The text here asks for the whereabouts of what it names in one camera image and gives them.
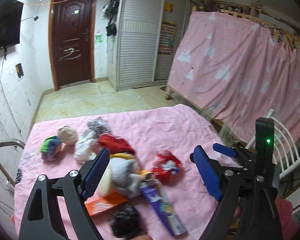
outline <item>human hand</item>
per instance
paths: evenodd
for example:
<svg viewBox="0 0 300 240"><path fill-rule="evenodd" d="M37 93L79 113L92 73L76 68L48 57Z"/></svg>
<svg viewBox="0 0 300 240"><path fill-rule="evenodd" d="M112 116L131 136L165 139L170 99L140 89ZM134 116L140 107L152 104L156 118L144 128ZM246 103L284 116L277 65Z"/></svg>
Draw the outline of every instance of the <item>human hand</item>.
<svg viewBox="0 0 300 240"><path fill-rule="evenodd" d="M150 236L137 236L132 240L153 240Z"/></svg>

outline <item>beige yarn ball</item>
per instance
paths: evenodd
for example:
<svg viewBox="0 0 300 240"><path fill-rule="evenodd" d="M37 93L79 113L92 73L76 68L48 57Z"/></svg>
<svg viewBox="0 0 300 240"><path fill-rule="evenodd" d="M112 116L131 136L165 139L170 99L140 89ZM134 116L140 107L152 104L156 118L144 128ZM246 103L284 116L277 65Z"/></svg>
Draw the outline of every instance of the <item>beige yarn ball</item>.
<svg viewBox="0 0 300 240"><path fill-rule="evenodd" d="M60 129L58 129L58 137L63 143L68 145L75 145L78 141L77 131L67 125L62 126Z"/></svg>

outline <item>purple tube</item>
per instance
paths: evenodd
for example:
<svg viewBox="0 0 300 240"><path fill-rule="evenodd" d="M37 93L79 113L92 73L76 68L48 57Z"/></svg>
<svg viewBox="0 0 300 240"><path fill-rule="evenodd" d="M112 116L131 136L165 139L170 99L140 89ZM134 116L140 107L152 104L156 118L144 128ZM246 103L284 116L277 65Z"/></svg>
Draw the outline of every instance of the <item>purple tube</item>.
<svg viewBox="0 0 300 240"><path fill-rule="evenodd" d="M154 208L170 235L179 236L186 232L185 227L167 200L167 196L159 180L153 179L151 181L142 182L140 184L140 190Z"/></svg>

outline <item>pink fabric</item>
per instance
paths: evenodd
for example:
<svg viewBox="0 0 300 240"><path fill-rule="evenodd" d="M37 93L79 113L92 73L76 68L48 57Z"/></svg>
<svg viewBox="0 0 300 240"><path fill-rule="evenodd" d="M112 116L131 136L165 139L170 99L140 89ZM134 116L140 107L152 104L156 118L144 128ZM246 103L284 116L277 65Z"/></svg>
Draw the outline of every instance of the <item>pink fabric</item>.
<svg viewBox="0 0 300 240"><path fill-rule="evenodd" d="M248 142L270 109L300 136L300 50L275 43L268 29L218 12L194 12L175 54L168 85L210 108Z"/></svg>
<svg viewBox="0 0 300 240"><path fill-rule="evenodd" d="M298 226L293 222L291 217L293 207L291 202L285 199L280 199L279 207L279 218L282 227L283 240L290 240L298 230Z"/></svg>
<svg viewBox="0 0 300 240"><path fill-rule="evenodd" d="M37 177L46 174L48 178L65 176L72 169L79 169L74 158L74 147L65 146L56 156L54 162L41 160L40 147L43 140L57 133L58 128L69 125L78 133L84 131L89 120L98 116L61 119L40 122L34 125L23 151L20 168L22 181L15 187L15 225L20 230L26 202ZM154 110L136 111L117 114L105 114L114 135L125 138L136 151L136 157L143 169L150 170L155 154L164 150L171 151L183 165L179 172L164 186L168 199L188 233L179 239L198 240L207 226L217 202L209 196L195 164L189 156L197 145L202 145L210 158L218 160L221 165L235 166L231 158L213 151L214 143L222 143L209 122L188 106L177 105ZM143 220L143 228L155 240L173 239L158 219L147 201L137 197L130 201ZM68 236L76 240L64 198L59 198L62 218ZM114 239L108 224L112 212L105 212L93 217L104 239Z"/></svg>

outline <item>black fabric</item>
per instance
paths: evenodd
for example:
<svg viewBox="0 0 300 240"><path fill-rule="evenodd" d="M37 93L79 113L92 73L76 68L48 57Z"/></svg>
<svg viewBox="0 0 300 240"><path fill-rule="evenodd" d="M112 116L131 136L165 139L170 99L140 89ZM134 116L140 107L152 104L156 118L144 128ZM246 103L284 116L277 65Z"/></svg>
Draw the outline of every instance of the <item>black fabric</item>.
<svg viewBox="0 0 300 240"><path fill-rule="evenodd" d="M125 204L120 211L114 212L109 223L113 235L117 238L130 240L142 232L139 213L130 204Z"/></svg>
<svg viewBox="0 0 300 240"><path fill-rule="evenodd" d="M117 35L117 27L115 26L115 23L111 23L106 27L107 30L107 36L114 36Z"/></svg>

